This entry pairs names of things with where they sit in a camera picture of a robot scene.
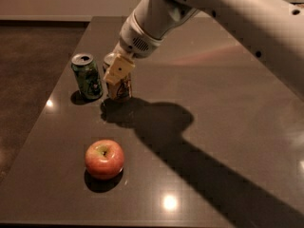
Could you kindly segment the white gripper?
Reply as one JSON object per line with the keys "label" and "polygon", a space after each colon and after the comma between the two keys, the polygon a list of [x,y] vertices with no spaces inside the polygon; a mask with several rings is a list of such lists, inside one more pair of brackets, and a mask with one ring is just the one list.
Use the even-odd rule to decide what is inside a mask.
{"label": "white gripper", "polygon": [[115,85],[126,77],[135,68],[129,59],[146,58],[161,45],[163,37],[159,32],[160,26],[154,14],[140,14],[134,10],[123,23],[119,41],[113,49],[116,53],[104,57],[104,80]]}

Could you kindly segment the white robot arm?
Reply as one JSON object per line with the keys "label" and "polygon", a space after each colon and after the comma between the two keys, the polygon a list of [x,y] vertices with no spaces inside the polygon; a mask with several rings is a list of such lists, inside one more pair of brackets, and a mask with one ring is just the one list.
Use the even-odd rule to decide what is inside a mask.
{"label": "white robot arm", "polygon": [[124,22],[104,80],[116,85],[198,12],[213,17],[298,97],[304,96],[304,8],[284,0],[142,0]]}

